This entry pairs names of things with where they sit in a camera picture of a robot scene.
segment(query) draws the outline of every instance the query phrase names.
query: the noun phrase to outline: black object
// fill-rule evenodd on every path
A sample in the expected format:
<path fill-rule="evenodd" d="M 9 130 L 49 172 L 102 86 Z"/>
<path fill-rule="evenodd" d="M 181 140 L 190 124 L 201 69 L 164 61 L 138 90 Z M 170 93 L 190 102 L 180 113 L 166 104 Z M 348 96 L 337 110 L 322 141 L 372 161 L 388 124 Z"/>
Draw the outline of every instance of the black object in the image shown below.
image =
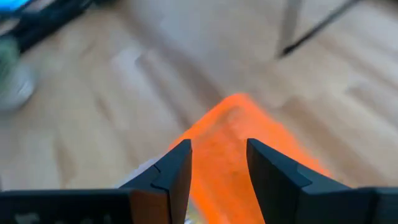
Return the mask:
<path fill-rule="evenodd" d="M 282 24 L 282 32 L 280 35 L 281 44 L 279 50 L 281 51 L 279 52 L 279 57 L 282 58 L 291 54 L 294 50 L 306 43 L 311 38 L 315 37 L 325 27 L 337 20 L 340 16 L 342 16 L 360 1 L 362 0 L 348 0 L 339 8 L 335 9 L 328 16 L 326 16 L 324 20 L 322 20 L 309 31 L 307 31 L 297 41 L 291 43 L 290 40 L 294 35 L 294 30 L 297 25 L 297 17 L 300 7 L 302 5 L 302 0 L 288 0 L 287 9 L 285 12 L 285 19 L 284 23 Z"/>
<path fill-rule="evenodd" d="M 0 193 L 0 223 L 184 223 L 191 182 L 190 140 L 120 189 Z"/>
<path fill-rule="evenodd" d="M 115 0 L 56 0 L 39 12 L 22 10 L 0 12 L 4 21 L 18 18 L 15 28 L 2 36 L 17 40 L 21 53 L 53 34 L 66 23 L 82 15 L 92 4 L 103 5 Z"/>
<path fill-rule="evenodd" d="M 351 189 L 255 139 L 247 160 L 267 224 L 398 223 L 398 188 Z"/>

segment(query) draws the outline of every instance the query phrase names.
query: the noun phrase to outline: orange object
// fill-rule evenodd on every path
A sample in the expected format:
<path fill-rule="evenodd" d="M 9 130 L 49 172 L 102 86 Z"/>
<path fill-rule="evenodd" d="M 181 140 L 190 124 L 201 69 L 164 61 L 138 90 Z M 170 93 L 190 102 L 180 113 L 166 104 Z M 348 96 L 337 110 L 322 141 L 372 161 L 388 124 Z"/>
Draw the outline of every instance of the orange object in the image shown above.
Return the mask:
<path fill-rule="evenodd" d="M 183 139 L 192 140 L 190 197 L 208 223 L 264 223 L 246 162 L 247 138 L 256 138 L 328 175 L 280 123 L 247 95 L 227 97 L 171 147 Z"/>

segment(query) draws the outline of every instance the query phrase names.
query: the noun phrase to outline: wooden floor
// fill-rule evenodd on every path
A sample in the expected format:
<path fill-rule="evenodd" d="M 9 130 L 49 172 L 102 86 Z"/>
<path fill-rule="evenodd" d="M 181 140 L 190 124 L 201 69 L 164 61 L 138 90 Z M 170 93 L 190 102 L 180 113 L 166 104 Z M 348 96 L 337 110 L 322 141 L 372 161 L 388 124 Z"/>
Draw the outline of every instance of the wooden floor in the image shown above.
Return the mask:
<path fill-rule="evenodd" d="M 343 0 L 305 0 L 298 33 Z M 365 1 L 275 59 L 285 1 L 121 0 L 24 57 L 32 99 L 0 121 L 4 189 L 111 187 L 224 97 L 249 93 L 334 177 L 398 185 L 398 6 Z"/>

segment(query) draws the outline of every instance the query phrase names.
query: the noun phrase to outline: black cable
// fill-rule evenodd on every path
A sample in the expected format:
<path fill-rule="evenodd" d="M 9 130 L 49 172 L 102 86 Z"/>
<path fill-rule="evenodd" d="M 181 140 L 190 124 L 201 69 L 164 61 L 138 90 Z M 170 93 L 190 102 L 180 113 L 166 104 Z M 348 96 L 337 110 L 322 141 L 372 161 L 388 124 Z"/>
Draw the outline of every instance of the black cable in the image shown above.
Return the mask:
<path fill-rule="evenodd" d="M 341 15 L 343 15 L 345 12 L 347 12 L 349 9 L 351 9 L 353 6 L 355 6 L 360 1 L 362 1 L 362 0 L 349 0 L 348 2 L 346 2 L 342 6 L 340 6 L 338 9 L 335 9 L 328 17 L 326 17 L 326 19 L 322 20 L 314 28 L 312 28 L 308 32 L 306 32 L 301 38 L 299 38 L 298 41 L 285 47 L 283 49 L 283 51 L 281 52 L 280 57 L 285 57 L 285 56 L 288 56 L 289 54 L 291 54 L 294 50 L 296 50 L 298 47 L 300 47 L 301 45 L 306 43 L 306 41 L 315 37 L 326 26 L 331 24 L 333 21 L 335 21 L 337 18 L 339 18 Z"/>

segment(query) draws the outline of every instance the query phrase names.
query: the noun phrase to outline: metal leg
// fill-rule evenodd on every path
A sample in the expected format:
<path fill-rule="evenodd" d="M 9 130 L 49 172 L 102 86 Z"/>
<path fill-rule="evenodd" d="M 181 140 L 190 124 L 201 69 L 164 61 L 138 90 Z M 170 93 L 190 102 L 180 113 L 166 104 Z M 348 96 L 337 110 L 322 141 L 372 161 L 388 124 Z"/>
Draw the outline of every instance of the metal leg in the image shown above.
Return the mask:
<path fill-rule="evenodd" d="M 345 12 L 355 6 L 362 0 L 349 0 L 339 8 L 331 12 L 324 20 L 319 22 L 316 26 L 306 32 L 296 42 L 292 43 L 292 37 L 297 26 L 297 18 L 299 10 L 301 9 L 302 0 L 289 0 L 286 11 L 285 19 L 282 24 L 282 31 L 279 40 L 278 55 L 279 57 L 285 57 L 291 54 L 294 50 L 304 44 L 306 41 L 315 37 L 320 31 L 322 31 L 327 25 L 334 22 L 337 18 L 342 16 Z"/>

